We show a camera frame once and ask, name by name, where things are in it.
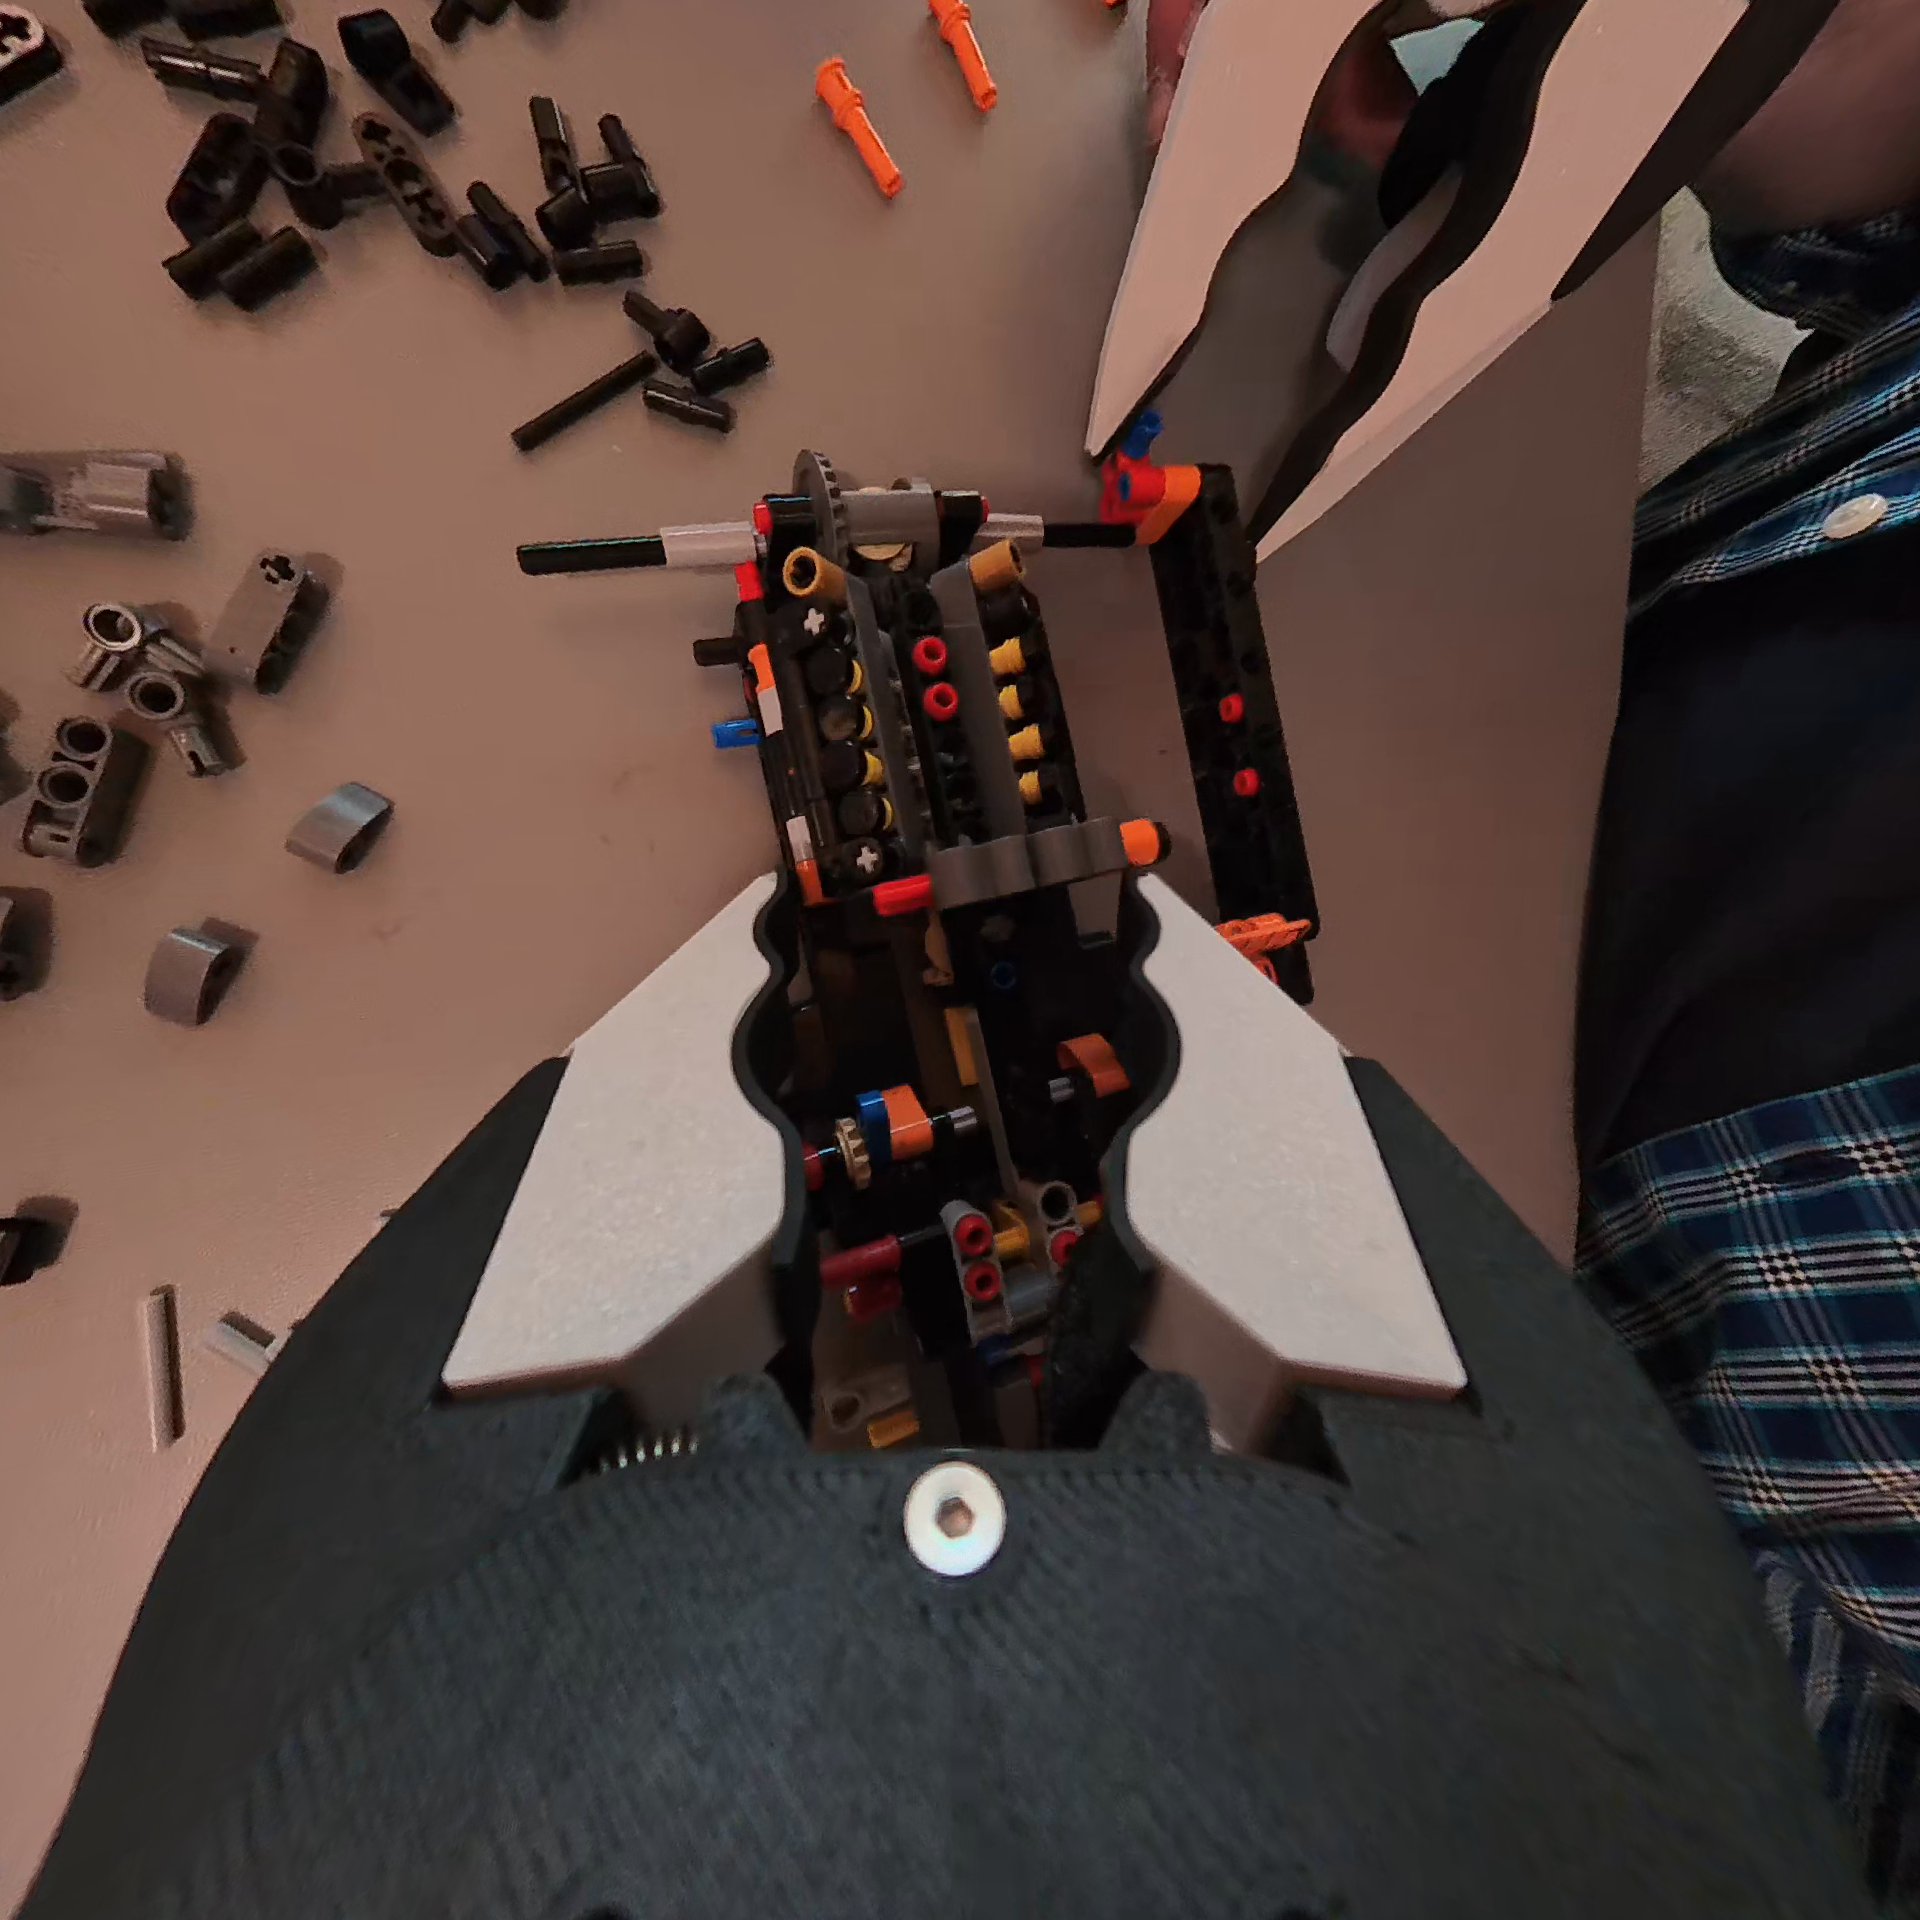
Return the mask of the pile of black lego pieces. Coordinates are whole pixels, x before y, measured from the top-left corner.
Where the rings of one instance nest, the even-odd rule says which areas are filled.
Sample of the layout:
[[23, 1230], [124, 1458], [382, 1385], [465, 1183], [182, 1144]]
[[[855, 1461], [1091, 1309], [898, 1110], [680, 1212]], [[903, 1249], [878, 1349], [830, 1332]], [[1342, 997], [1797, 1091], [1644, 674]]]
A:
[[422, 250], [461, 262], [487, 290], [620, 287], [644, 350], [515, 424], [518, 454], [630, 392], [660, 418], [729, 435], [731, 392], [771, 371], [765, 340], [719, 341], [700, 314], [640, 290], [647, 255], [626, 229], [654, 221], [662, 200], [617, 115], [597, 117], [602, 152], [585, 156], [562, 103], [529, 97], [543, 202], [525, 221], [490, 179], [449, 197], [429, 166], [422, 142], [446, 134], [461, 110], [384, 7], [336, 21], [348, 69], [379, 103], [352, 115], [348, 161], [321, 150], [332, 86], [318, 44], [279, 36], [268, 63], [221, 53], [226, 38], [277, 30], [277, 2], [84, 2], [84, 16], [106, 38], [130, 36], [160, 86], [221, 100], [162, 200], [180, 249], [160, 269], [185, 301], [253, 314], [318, 272], [318, 230], [387, 206]]

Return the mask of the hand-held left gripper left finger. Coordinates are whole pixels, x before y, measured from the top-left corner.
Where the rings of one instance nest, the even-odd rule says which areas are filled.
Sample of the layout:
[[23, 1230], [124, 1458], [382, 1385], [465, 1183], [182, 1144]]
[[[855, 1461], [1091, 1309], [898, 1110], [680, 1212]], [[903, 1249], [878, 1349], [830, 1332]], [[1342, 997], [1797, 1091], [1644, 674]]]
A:
[[635, 1409], [695, 1409], [779, 1349], [782, 1144], [731, 1052], [773, 984], [756, 942], [773, 899], [777, 878], [754, 878], [570, 1040], [446, 1393], [609, 1385]]

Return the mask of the pile of dark grey lego pieces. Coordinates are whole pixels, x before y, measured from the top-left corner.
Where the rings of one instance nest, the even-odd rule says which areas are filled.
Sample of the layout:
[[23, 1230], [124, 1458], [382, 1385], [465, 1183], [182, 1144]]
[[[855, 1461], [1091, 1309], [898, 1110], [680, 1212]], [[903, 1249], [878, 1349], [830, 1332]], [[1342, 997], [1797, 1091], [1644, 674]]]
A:
[[[160, 449], [6, 449], [2, 531], [175, 543], [189, 479]], [[154, 744], [194, 780], [233, 774], [226, 695], [279, 693], [339, 581], [330, 555], [273, 543], [252, 555], [207, 635], [160, 603], [88, 603], [69, 681], [111, 698], [114, 715], [59, 717], [26, 786], [18, 851], [66, 869], [118, 857]]]

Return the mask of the black lego beam assembly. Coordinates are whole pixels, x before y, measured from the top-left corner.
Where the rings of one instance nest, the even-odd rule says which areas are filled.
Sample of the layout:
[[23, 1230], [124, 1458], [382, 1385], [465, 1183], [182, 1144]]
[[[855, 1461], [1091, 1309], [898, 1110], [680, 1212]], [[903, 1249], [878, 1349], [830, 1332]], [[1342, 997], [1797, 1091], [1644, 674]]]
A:
[[1225, 464], [1155, 456], [1163, 418], [1142, 408], [1099, 464], [1095, 531], [1149, 555], [1218, 927], [1293, 1001], [1310, 1004], [1310, 878], [1256, 555]]

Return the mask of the orange lego pin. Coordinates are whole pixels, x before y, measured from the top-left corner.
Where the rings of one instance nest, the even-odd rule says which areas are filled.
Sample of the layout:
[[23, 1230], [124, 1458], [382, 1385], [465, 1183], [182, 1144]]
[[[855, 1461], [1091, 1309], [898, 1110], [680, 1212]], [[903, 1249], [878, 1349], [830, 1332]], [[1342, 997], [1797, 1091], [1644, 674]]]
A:
[[847, 60], [830, 56], [812, 72], [812, 94], [830, 110], [832, 127], [851, 142], [876, 188], [890, 202], [902, 192], [902, 166], [876, 130], [862, 90], [851, 86]]
[[962, 0], [928, 0], [928, 14], [962, 75], [972, 106], [990, 115], [995, 106], [999, 88], [972, 30], [972, 7]]

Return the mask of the lego car chassis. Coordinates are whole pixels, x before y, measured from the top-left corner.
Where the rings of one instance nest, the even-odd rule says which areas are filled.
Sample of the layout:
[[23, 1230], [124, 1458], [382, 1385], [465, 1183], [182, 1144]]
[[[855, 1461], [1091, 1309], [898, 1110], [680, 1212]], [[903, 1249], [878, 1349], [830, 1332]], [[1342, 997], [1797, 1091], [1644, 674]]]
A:
[[1118, 937], [1074, 892], [1172, 843], [1095, 813], [1024, 548], [980, 492], [841, 487], [803, 449], [749, 518], [525, 543], [525, 574], [724, 569], [739, 720], [779, 830], [777, 967], [731, 1065], [773, 1124], [773, 1373], [837, 1447], [1037, 1447], [1072, 1261], [1139, 1102]]

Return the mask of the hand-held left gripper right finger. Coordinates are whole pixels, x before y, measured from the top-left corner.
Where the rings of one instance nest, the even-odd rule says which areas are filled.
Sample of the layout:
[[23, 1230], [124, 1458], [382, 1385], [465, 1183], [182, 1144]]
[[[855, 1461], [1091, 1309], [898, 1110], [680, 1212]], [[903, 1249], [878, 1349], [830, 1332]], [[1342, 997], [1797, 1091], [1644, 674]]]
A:
[[1151, 1267], [1136, 1355], [1197, 1385], [1228, 1453], [1256, 1453], [1306, 1385], [1455, 1399], [1470, 1378], [1344, 1049], [1167, 881], [1139, 905], [1172, 1085], [1123, 1150]]

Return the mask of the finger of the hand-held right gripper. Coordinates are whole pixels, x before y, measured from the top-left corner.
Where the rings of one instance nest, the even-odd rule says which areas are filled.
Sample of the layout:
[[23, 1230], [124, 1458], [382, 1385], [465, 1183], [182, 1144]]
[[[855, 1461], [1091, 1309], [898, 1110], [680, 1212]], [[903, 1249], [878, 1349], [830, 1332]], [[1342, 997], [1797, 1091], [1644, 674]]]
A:
[[1099, 337], [1088, 456], [1142, 411], [1167, 459], [1277, 459], [1381, 236], [1395, 2], [1149, 2], [1147, 175]]
[[1366, 255], [1247, 531], [1280, 550], [1537, 317], [1745, 2], [1521, 2], [1465, 156]]

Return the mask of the person's right hand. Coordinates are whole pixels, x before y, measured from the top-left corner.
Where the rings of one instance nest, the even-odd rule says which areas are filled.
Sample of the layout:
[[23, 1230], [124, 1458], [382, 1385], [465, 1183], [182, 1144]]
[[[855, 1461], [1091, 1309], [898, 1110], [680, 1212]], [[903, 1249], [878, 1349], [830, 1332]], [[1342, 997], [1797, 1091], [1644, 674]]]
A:
[[1692, 183], [1727, 236], [1845, 229], [1915, 202], [1915, 2], [1839, 2]]

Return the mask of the pile of light grey lego pieces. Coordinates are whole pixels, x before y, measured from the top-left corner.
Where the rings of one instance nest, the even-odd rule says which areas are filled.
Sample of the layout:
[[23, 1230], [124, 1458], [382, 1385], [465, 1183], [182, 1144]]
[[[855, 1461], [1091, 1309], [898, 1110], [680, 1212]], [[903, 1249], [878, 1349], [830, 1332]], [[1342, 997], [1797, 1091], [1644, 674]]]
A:
[[[227, 1309], [207, 1321], [201, 1349], [257, 1378], [284, 1353], [290, 1332], [271, 1332]], [[154, 1285], [141, 1303], [141, 1378], [146, 1387], [146, 1428], [154, 1453], [180, 1444], [185, 1428], [182, 1336], [175, 1285]]]

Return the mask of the blue plaid shirt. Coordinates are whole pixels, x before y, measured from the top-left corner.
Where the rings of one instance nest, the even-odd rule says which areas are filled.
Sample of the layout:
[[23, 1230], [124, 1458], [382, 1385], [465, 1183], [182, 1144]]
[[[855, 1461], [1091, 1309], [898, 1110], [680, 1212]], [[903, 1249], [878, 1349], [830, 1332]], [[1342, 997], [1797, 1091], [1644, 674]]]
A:
[[[1630, 624], [1681, 586], [1915, 528], [1915, 206], [1845, 229], [1714, 230], [1727, 284], [1807, 340], [1776, 392], [1650, 488]], [[1708, 1249], [1708, 1201], [1660, 1183], [1692, 1261], [1612, 1309], [1714, 1483], [1790, 1660], [1826, 1789], [1883, 1915], [1915, 1915], [1915, 1187], [1759, 1172], [1799, 1233]]]

